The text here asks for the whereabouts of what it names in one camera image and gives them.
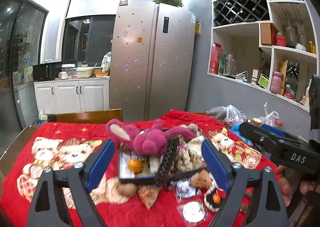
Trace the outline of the person's right hand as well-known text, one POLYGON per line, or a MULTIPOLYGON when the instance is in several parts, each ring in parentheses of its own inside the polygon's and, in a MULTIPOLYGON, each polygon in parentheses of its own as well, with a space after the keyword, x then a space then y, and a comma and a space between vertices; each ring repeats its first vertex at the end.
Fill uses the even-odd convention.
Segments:
MULTIPOLYGON (((280 165, 276 168, 276 175, 281 175, 278 179, 278 184, 280 186, 281 192, 283 194, 285 206, 288 207, 291 203, 291 198, 289 196, 290 192, 292 191, 292 187, 289 181, 284 177, 285 167, 280 165)), ((316 182, 309 182, 309 181, 302 181, 299 187, 300 193, 305 195, 309 191, 316 191, 319 192, 319 183, 316 182)))

